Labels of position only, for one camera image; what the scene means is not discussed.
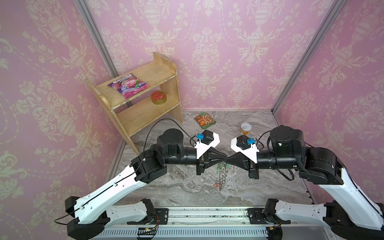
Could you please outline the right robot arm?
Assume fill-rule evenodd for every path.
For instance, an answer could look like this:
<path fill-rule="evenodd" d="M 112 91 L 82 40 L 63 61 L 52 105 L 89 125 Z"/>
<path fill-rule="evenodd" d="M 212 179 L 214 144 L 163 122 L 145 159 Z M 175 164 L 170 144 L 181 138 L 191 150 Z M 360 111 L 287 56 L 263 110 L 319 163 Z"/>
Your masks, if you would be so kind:
<path fill-rule="evenodd" d="M 268 199 L 264 208 L 267 221 L 310 223 L 347 240 L 383 239 L 383 204 L 373 202 L 363 192 L 333 151 L 307 147 L 303 132 L 287 126 L 272 129 L 268 143 L 271 149 L 259 150 L 254 139 L 245 135 L 234 138 L 231 148 L 235 153 L 227 163 L 248 171 L 251 179 L 258 179 L 261 169 L 296 170 L 300 178 L 325 190 L 333 201 L 302 205 Z"/>

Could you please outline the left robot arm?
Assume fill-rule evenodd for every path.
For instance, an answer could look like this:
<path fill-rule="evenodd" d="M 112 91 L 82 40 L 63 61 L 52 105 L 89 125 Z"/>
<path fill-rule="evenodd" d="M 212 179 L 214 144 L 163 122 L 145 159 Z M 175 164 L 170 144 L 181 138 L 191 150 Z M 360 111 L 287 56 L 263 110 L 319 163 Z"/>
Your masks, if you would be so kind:
<path fill-rule="evenodd" d="M 205 130 L 198 134 L 194 147 L 183 145 L 184 135 L 178 129 L 168 129 L 156 144 L 132 160 L 112 180 L 83 197 L 65 200 L 66 212 L 73 217 L 67 223 L 67 234 L 75 240 L 89 240 L 105 228 L 119 224 L 147 224 L 156 210 L 149 199 L 136 204 L 116 206 L 123 197 L 167 173 L 168 165 L 194 165 L 197 175 L 226 156 L 215 149 L 218 134 Z"/>

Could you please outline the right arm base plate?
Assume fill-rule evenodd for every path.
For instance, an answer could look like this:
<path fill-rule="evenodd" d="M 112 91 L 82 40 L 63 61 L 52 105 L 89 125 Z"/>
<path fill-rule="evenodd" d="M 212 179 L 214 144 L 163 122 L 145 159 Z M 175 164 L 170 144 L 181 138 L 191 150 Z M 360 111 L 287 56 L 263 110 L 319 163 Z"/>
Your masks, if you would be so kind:
<path fill-rule="evenodd" d="M 251 225 L 265 225 L 269 223 L 263 208 L 248 208 L 247 217 Z"/>

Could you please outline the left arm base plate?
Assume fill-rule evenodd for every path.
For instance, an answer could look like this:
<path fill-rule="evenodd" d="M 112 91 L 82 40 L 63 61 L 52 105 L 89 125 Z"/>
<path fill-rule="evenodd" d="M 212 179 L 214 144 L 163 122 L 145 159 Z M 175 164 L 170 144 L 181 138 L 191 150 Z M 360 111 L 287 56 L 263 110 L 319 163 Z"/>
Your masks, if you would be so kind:
<path fill-rule="evenodd" d="M 155 208 L 155 212 L 148 214 L 143 220 L 139 222 L 127 222 L 127 225 L 167 225 L 168 216 L 168 208 Z"/>

